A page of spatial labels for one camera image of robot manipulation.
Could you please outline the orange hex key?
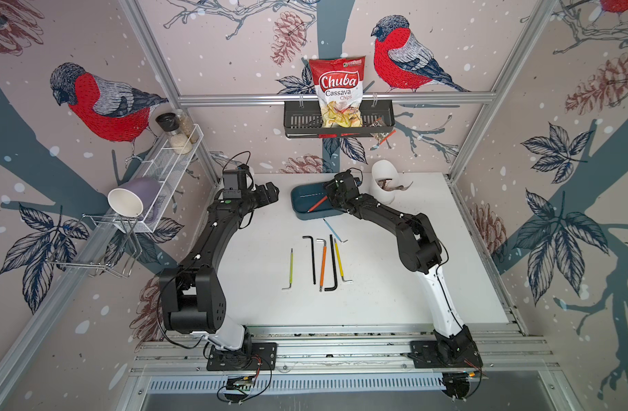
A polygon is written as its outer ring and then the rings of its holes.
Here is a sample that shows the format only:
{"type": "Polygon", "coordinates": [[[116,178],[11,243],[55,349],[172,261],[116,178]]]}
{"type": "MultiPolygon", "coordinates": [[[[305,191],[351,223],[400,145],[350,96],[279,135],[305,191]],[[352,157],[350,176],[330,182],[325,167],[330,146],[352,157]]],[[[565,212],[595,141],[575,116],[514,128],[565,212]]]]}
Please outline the orange hex key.
{"type": "Polygon", "coordinates": [[[319,275],[319,292],[324,292],[324,278],[325,278],[325,267],[327,261],[327,241],[323,238],[317,238],[317,243],[321,243],[323,246],[322,258],[321,258],[321,266],[320,266],[320,275],[319,275]]]}

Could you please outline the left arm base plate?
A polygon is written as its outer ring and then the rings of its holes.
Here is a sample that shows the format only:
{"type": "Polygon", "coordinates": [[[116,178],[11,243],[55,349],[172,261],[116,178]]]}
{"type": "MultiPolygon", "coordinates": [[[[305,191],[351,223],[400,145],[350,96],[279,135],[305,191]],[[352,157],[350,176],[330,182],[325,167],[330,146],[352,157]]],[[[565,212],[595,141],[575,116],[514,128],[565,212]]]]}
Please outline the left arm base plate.
{"type": "Polygon", "coordinates": [[[209,372],[273,371],[276,367],[278,345],[275,342],[253,342],[249,352],[221,351],[212,348],[207,356],[209,372]]]}

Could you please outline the blue hex key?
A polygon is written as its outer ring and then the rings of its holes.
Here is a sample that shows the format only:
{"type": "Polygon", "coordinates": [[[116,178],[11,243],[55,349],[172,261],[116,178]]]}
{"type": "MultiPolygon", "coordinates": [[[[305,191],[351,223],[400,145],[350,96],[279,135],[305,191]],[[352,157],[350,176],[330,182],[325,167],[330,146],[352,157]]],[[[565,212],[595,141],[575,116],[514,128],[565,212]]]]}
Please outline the blue hex key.
{"type": "Polygon", "coordinates": [[[331,234],[334,236],[334,238],[336,239],[336,241],[339,241],[340,243],[346,243],[348,242],[348,240],[344,240],[342,239],[339,234],[335,231],[335,229],[332,227],[332,225],[328,222],[327,219],[323,219],[324,223],[326,224],[326,226],[329,228],[331,234]]]}

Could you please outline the black short-bend hex key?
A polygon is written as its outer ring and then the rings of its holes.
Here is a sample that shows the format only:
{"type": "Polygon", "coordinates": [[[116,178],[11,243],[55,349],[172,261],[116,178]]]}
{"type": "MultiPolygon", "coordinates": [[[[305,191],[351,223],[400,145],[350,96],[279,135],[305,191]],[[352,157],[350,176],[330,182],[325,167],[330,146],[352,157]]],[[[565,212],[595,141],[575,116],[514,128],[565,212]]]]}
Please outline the black short-bend hex key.
{"type": "Polygon", "coordinates": [[[311,255],[311,267],[312,267],[312,283],[317,284],[316,278],[316,260],[315,260],[315,241],[312,236],[302,236],[303,240],[307,240],[310,243],[310,255],[311,255]]]}

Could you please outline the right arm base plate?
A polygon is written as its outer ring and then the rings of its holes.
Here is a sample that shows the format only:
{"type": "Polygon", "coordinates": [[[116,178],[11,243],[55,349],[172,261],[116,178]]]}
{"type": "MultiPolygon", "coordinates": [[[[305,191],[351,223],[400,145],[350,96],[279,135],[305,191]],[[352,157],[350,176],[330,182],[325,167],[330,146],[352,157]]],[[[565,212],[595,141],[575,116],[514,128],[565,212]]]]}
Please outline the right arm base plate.
{"type": "Polygon", "coordinates": [[[418,369],[483,367],[483,360],[474,342],[454,346],[437,341],[413,341],[410,342],[410,352],[406,357],[418,369]]]}

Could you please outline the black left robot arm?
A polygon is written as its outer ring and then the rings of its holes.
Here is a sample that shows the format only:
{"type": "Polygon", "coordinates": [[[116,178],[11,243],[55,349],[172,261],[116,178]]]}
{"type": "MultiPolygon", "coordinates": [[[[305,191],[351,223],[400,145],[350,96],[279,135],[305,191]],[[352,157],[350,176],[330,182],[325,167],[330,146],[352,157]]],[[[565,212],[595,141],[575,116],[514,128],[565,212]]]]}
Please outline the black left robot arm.
{"type": "Polygon", "coordinates": [[[217,332],[224,323],[226,297],[217,276],[225,250],[246,215],[276,203],[274,183],[238,195],[222,190],[208,206],[208,219],[194,248],[180,264],[159,275],[163,328],[188,334],[217,332]]]}

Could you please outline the yellow hex key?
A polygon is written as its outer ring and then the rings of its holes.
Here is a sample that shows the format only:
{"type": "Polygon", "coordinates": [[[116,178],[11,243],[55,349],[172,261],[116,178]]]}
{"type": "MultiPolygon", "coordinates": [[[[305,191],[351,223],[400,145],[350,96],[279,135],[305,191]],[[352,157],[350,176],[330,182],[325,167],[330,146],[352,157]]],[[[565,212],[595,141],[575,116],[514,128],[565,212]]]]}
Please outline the yellow hex key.
{"type": "Polygon", "coordinates": [[[342,260],[341,260],[341,252],[340,252],[340,248],[338,245],[338,242],[336,241],[336,239],[334,239],[334,247],[335,247],[335,253],[336,253],[336,260],[337,260],[337,265],[339,268],[339,273],[341,275],[341,281],[343,283],[353,283],[352,279],[347,279],[344,275],[344,270],[343,270],[343,265],[342,265],[342,260]]]}

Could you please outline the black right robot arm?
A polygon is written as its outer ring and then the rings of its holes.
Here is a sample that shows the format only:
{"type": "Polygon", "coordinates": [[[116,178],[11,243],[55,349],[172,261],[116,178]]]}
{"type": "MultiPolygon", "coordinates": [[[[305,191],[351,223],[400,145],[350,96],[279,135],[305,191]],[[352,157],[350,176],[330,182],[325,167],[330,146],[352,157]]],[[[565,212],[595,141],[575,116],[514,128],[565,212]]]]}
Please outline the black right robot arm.
{"type": "Polygon", "coordinates": [[[324,183],[324,192],[332,207],[357,219],[369,221],[394,235],[401,263],[416,272],[423,284],[425,301],[433,316],[435,349],[446,365],[468,364],[478,348],[469,327],[461,320],[442,272],[449,253],[435,233],[430,219],[384,205],[369,194],[360,193],[359,179],[350,170],[336,174],[324,183]]]}

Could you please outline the long black hex key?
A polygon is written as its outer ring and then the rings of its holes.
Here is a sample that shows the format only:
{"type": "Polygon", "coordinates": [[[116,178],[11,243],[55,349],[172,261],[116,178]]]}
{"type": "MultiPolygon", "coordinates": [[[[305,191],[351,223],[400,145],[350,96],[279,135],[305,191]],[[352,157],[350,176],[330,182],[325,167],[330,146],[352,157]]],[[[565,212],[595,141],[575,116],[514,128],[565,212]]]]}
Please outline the long black hex key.
{"type": "Polygon", "coordinates": [[[330,258],[331,258],[331,264],[332,264],[332,270],[333,270],[333,281],[334,281],[334,285],[331,287],[325,287],[324,291],[325,292],[331,292],[331,291],[335,291],[338,288],[338,275],[337,275],[337,267],[336,267],[336,257],[335,257],[335,247],[334,247],[334,236],[333,235],[329,235],[329,239],[330,239],[330,258]]]}

